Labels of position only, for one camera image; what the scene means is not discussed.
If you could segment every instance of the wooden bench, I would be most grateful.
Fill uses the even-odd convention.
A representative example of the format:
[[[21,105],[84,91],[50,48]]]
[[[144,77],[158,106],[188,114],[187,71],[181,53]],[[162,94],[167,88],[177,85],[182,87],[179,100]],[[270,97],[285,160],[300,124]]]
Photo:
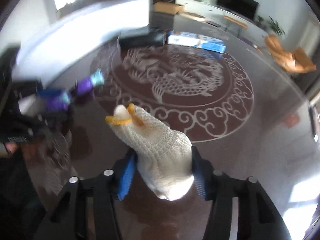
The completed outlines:
[[[233,18],[231,18],[231,17],[229,17],[229,16],[224,16],[224,18],[225,18],[226,20],[228,20],[228,24],[227,24],[226,28],[224,29],[225,31],[226,31],[226,30],[228,29],[228,27],[229,27],[229,22],[233,22],[233,23],[235,23],[235,24],[237,24],[237,25],[240,26],[240,28],[239,28],[239,30],[238,30],[238,36],[237,36],[237,37],[240,36],[240,33],[241,33],[241,31],[242,31],[243,28],[245,28],[245,29],[248,28],[247,24],[242,23],[242,22],[239,22],[239,21],[237,21],[236,19],[233,19]]]
[[[183,12],[180,12],[179,15],[188,19],[198,21],[198,22],[205,22],[205,17],[199,14],[183,11]]]

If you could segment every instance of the sofa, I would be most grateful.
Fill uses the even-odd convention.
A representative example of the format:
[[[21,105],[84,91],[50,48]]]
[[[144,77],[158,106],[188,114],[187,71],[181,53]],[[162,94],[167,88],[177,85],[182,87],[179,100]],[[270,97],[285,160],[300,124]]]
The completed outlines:
[[[307,73],[316,70],[316,65],[302,48],[297,48],[293,53],[285,51],[275,34],[266,36],[264,41],[275,62],[286,71]]]

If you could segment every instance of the white crocheted fabric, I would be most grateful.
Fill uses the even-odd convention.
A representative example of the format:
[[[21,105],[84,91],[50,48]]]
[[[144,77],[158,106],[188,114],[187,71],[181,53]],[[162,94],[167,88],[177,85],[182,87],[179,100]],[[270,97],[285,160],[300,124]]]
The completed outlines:
[[[141,107],[135,114],[145,126],[134,123],[111,125],[114,133],[138,154],[137,168],[148,187],[161,199],[176,200],[185,195],[193,183],[191,142],[179,131],[153,117]],[[114,117],[130,118],[123,105]]]

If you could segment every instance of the blue and white box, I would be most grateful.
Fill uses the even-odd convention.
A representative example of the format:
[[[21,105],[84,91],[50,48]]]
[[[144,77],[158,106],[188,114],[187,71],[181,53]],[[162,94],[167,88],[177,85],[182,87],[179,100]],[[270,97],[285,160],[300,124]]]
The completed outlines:
[[[201,48],[224,53],[226,46],[222,40],[188,32],[170,31],[168,44]]]

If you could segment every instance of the tv stand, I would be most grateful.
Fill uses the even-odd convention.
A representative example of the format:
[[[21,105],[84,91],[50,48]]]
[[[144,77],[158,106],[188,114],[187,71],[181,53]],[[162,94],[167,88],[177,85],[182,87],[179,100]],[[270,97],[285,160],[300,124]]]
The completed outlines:
[[[204,16],[206,17],[207,21],[220,25],[222,30],[225,30],[228,25],[228,20],[226,20],[224,17],[227,16],[233,18],[234,20],[247,25],[248,27],[247,29],[242,31],[241,36],[247,38],[248,40],[251,40],[257,46],[264,46],[264,37],[267,36],[268,33],[259,28],[252,20],[247,19],[246,17],[236,14],[221,6],[211,5],[204,2],[176,0],[176,3],[184,5],[185,11]],[[228,30],[237,33],[238,26],[230,26],[228,27]]]

